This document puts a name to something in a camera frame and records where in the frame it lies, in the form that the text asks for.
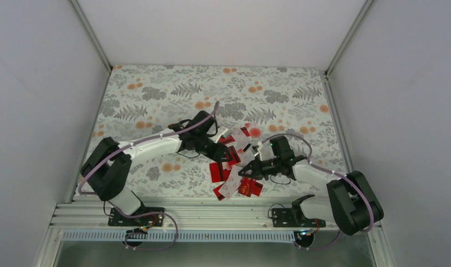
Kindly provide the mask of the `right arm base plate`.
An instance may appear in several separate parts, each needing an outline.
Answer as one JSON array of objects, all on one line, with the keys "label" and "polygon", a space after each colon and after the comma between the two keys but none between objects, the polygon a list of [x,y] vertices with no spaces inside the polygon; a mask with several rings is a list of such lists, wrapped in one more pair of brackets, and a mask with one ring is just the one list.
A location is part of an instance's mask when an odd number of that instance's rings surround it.
[{"label": "right arm base plate", "polygon": [[274,228],[325,228],[326,222],[320,219],[308,219],[302,212],[291,208],[272,208],[269,212]]}]

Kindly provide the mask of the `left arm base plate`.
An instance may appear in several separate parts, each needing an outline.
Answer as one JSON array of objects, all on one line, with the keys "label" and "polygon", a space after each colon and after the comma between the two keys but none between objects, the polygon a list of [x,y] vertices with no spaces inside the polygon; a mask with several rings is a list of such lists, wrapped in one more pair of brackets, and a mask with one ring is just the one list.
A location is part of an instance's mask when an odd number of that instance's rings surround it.
[{"label": "left arm base plate", "polygon": [[133,228],[140,228],[144,226],[150,227],[152,225],[160,227],[163,225],[163,215],[157,213],[150,216],[127,218],[121,215],[115,208],[111,208],[107,224],[108,226],[125,226]]}]

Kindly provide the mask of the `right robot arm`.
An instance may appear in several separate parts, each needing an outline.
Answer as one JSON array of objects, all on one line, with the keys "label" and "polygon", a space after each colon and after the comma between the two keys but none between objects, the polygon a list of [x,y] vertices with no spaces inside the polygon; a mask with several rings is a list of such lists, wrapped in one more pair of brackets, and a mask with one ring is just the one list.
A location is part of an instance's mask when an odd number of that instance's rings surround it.
[{"label": "right robot arm", "polygon": [[331,222],[346,235],[370,231],[384,218],[384,210],[365,175],[360,171],[342,174],[311,161],[311,155],[297,155],[288,142],[288,134],[266,139],[273,152],[271,159],[263,159],[264,142],[253,147],[254,159],[241,167],[238,175],[254,180],[270,180],[283,175],[290,181],[303,181],[318,189],[284,208],[285,215],[273,215],[275,227],[317,227],[321,221]]}]

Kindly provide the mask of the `white floral card front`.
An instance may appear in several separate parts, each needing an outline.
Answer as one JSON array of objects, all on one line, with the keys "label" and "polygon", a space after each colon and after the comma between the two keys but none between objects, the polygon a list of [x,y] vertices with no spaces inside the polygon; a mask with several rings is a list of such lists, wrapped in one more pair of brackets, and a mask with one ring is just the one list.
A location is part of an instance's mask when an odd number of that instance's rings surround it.
[{"label": "white floral card front", "polygon": [[240,167],[232,168],[227,181],[225,181],[222,187],[219,189],[219,193],[226,199],[231,198],[241,185],[243,177],[239,175],[240,170]]}]

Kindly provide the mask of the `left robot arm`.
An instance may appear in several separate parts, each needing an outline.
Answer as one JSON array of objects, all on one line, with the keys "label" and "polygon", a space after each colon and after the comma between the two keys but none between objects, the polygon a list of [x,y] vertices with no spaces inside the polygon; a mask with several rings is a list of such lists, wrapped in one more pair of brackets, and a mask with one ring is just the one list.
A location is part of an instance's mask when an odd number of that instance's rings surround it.
[{"label": "left robot arm", "polygon": [[114,205],[130,225],[144,219],[141,200],[126,185],[131,167],[157,157],[194,151],[214,162],[227,162],[232,155],[221,138],[231,135],[231,130],[220,127],[214,115],[200,111],[193,119],[169,125],[160,132],[131,141],[102,139],[81,167],[83,181],[101,200]]}]

